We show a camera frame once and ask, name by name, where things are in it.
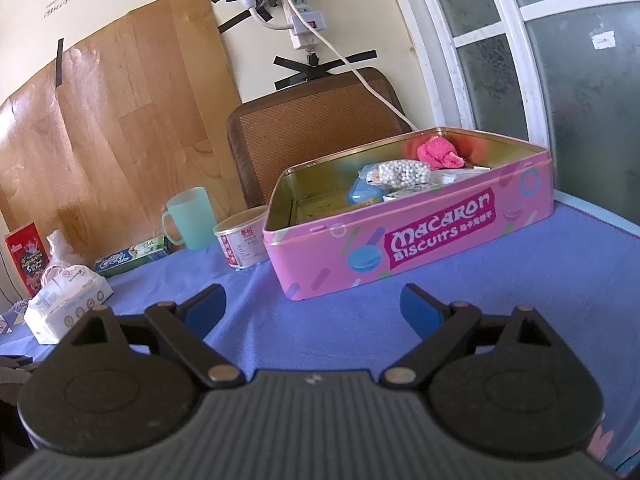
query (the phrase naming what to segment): light green mug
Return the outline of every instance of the light green mug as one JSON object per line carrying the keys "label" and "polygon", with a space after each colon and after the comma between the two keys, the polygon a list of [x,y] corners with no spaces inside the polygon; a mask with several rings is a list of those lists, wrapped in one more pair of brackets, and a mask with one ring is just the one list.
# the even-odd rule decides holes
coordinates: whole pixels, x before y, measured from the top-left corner
{"label": "light green mug", "polygon": [[[207,190],[203,187],[193,187],[178,193],[166,203],[167,211],[162,213],[162,231],[172,244],[185,244],[187,249],[199,251],[216,241],[213,228],[218,224],[213,214]],[[166,231],[166,217],[171,215],[180,236],[174,240]]]}

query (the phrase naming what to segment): pink biscuit tin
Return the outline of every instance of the pink biscuit tin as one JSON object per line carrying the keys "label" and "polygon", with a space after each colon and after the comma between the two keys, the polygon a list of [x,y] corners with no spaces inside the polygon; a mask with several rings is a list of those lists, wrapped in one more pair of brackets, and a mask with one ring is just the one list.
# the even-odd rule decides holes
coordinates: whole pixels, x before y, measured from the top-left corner
{"label": "pink biscuit tin", "polygon": [[[366,164],[415,158],[431,136],[491,168],[392,202],[353,206],[347,193]],[[264,243],[286,296],[305,300],[386,278],[494,240],[553,211],[552,159],[523,140],[433,128],[289,168],[273,192]]]}

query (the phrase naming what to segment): mug handle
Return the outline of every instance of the mug handle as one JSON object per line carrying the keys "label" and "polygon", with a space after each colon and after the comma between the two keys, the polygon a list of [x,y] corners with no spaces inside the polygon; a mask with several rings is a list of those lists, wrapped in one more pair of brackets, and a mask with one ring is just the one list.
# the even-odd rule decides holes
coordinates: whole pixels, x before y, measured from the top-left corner
{"label": "mug handle", "polygon": [[164,213],[162,213],[162,216],[160,218],[160,223],[162,224],[162,232],[164,232],[164,236],[166,236],[173,245],[182,245],[184,243],[182,238],[180,238],[179,240],[174,240],[173,238],[171,238],[171,235],[166,231],[166,227],[164,225],[164,219],[167,217],[168,214],[169,212],[165,211]]}

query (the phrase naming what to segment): ridged gray surface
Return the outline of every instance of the ridged gray surface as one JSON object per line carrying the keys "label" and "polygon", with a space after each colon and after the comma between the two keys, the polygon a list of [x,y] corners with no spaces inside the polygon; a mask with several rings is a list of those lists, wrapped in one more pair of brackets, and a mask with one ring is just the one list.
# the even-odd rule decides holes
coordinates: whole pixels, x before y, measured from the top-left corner
{"label": "ridged gray surface", "polygon": [[261,371],[207,394],[178,433],[109,459],[43,450],[8,480],[605,480],[584,454],[515,463],[449,438],[411,393],[368,372]]}

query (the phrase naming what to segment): pink cloth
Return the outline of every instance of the pink cloth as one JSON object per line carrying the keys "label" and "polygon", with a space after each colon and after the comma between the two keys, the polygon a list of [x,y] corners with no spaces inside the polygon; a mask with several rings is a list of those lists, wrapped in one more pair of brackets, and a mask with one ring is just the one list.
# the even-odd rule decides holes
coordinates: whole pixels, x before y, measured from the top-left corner
{"label": "pink cloth", "polygon": [[432,170],[462,168],[465,161],[458,156],[456,147],[444,137],[431,137],[418,148],[418,159]]}

